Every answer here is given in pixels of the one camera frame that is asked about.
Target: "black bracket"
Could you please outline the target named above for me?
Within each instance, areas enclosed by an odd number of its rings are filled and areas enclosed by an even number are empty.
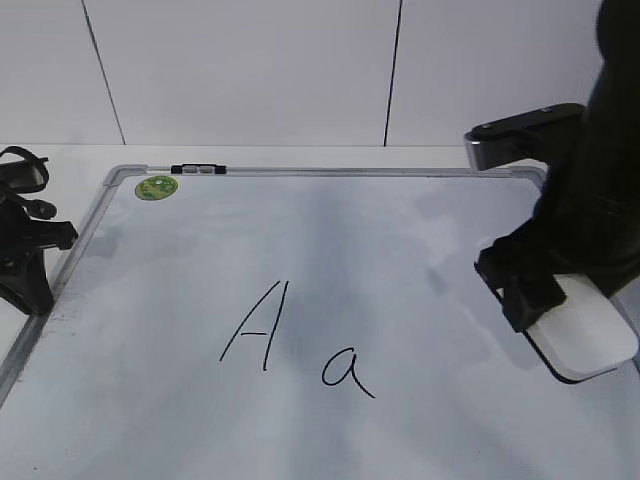
[[[464,137],[469,160],[477,170],[526,158],[550,165],[574,148],[584,110],[562,103],[478,125]]]
[[[20,195],[47,186],[47,158],[15,146],[0,152],[0,157],[5,154],[22,160],[0,164],[0,297],[23,313],[42,314],[53,307],[43,250],[68,250],[78,234],[70,222],[41,221],[56,215],[55,206]]]

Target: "black clip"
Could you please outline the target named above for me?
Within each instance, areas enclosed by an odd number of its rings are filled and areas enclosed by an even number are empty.
[[[53,306],[43,250],[68,250],[78,234],[70,222],[32,220],[30,217],[48,220],[56,215],[56,208],[20,196],[47,186],[47,159],[16,146],[0,152],[0,157],[7,153],[22,160],[0,165],[0,297],[23,313],[42,314]]]

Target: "whiteboard frame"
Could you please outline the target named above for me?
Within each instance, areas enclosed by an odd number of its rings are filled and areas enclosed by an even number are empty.
[[[536,167],[510,167],[500,168],[489,172],[477,172],[467,168],[345,168],[345,169],[325,169],[325,168],[247,168],[229,167],[225,175],[211,173],[209,168],[195,168],[196,173],[172,174],[171,167],[156,167],[148,165],[121,165],[113,168],[105,178],[102,187],[90,205],[83,224],[80,226],[78,239],[57,270],[55,280],[52,282],[52,293],[54,300],[57,300],[69,281],[73,271],[82,258],[93,234],[100,224],[104,213],[109,208],[118,187],[125,178],[144,175],[170,174],[175,176],[320,176],[320,177],[471,177],[471,178],[525,178],[530,180],[538,189],[542,187],[546,173]],[[616,308],[625,316],[627,321],[633,322],[626,315],[623,305],[613,301]],[[20,376],[22,369],[35,348],[40,335],[49,319],[49,313],[43,315],[31,315],[25,322],[24,327],[18,334],[9,353],[0,366],[0,408],[4,404],[7,396],[11,392],[13,385]],[[636,367],[640,371],[640,357],[636,357]]]

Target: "white wall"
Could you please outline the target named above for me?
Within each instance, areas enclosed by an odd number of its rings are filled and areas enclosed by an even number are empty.
[[[131,144],[381,145],[400,0],[86,0]],[[389,145],[585,102],[598,0],[404,0]],[[0,142],[119,143],[81,0],[0,0]]]
[[[458,145],[471,127],[585,103],[599,0],[404,0],[389,145]]]
[[[0,65],[0,143],[121,143],[79,0],[1,0]]]
[[[127,143],[381,145],[395,0],[88,0]]]

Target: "white foam block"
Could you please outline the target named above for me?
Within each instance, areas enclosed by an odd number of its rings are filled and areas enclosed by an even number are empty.
[[[584,275],[556,275],[567,294],[527,330],[557,373],[582,381],[633,358],[638,338],[611,302]]]

